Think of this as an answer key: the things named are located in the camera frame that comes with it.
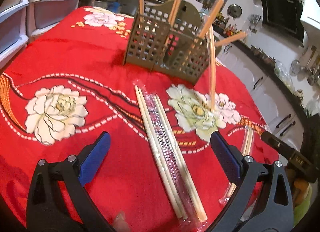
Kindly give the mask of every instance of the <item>red tablecloth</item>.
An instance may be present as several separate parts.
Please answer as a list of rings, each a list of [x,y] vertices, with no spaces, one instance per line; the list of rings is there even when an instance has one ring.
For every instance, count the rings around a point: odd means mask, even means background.
[[[266,163],[278,158],[259,138],[265,122],[247,89],[220,63],[214,117],[206,106],[209,70],[193,87],[135,65],[122,66],[132,22],[124,15],[79,8],[28,45],[1,75],[0,193],[24,224],[37,162],[78,154],[105,130],[111,148],[85,187],[101,213],[111,223],[124,211],[133,232],[177,229],[146,139],[133,87],[136,79],[157,92],[167,110],[208,215],[205,226],[221,211],[218,199],[228,186],[208,147],[217,127],[228,143],[240,148],[244,126],[250,125],[256,131],[252,156]],[[62,191],[78,220],[64,187]]]

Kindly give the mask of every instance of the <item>metal bolt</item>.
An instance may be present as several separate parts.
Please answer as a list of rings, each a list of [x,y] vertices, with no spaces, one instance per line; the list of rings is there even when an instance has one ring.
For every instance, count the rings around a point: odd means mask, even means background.
[[[39,160],[38,164],[39,164],[39,166],[44,165],[44,164],[45,164],[45,159],[41,159],[41,160]]]
[[[68,157],[68,161],[69,162],[73,162],[73,161],[75,161],[76,160],[76,156],[75,155],[70,155],[69,157]]]
[[[276,160],[275,164],[276,164],[276,166],[278,166],[278,167],[281,167],[281,166],[282,166],[282,163],[281,163],[281,161],[279,161],[279,160]]]
[[[253,158],[251,156],[245,156],[244,159],[246,162],[253,162]]]

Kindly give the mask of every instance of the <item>blue gripper pad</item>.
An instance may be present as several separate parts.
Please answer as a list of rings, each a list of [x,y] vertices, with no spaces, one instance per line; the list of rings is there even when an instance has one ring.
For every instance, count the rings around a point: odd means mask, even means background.
[[[93,148],[80,165],[79,181],[82,186],[92,181],[100,164],[110,148],[110,135],[103,132],[93,144]]]
[[[211,134],[210,144],[228,180],[238,185],[241,182],[242,163],[236,158],[239,155],[234,155],[236,151],[233,149],[237,148],[229,145],[218,131]]]

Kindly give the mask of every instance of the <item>drawer handle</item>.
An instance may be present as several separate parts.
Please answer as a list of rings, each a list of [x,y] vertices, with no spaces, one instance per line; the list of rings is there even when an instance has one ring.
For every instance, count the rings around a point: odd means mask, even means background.
[[[257,80],[257,82],[254,84],[254,86],[253,86],[253,90],[255,90],[255,88],[257,87],[257,84],[261,81],[261,80],[263,80],[263,77],[260,77],[258,80]]]
[[[285,118],[283,118],[276,126],[276,128],[279,128],[280,127],[280,124],[282,124],[286,119],[290,118],[291,117],[291,114],[288,114]]]
[[[232,47],[232,46],[230,46],[230,47]],[[228,54],[228,51],[229,51],[230,47],[228,47],[228,49],[227,49],[227,54]]]
[[[284,135],[284,133],[285,133],[287,130],[289,130],[289,128],[290,128],[291,126],[294,126],[295,124],[296,124],[296,121],[293,121],[292,123],[290,123],[290,124],[288,125],[288,127],[285,128],[282,133],[280,133],[280,137],[282,137],[282,136]]]
[[[226,47],[224,48],[224,52],[226,51],[226,48],[229,47],[229,46],[230,46],[230,44],[226,45]]]

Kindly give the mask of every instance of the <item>black countertop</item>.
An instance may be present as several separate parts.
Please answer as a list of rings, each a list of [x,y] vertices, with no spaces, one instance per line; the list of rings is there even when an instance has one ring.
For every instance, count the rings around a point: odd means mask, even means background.
[[[227,37],[223,33],[223,29],[213,25],[213,30],[220,34],[223,37]],[[258,59],[253,52],[250,50],[248,46],[246,46],[241,41],[235,41],[232,45],[239,48],[244,54],[246,54],[271,80],[277,85],[279,90],[284,94],[287,101],[290,103],[292,108],[294,109],[295,113],[297,114],[301,124],[303,125],[304,129],[308,129],[308,117],[306,116],[303,107],[298,103],[297,97],[294,96],[290,90],[285,86],[285,84],[276,76],[274,70],[270,68],[263,60]]]

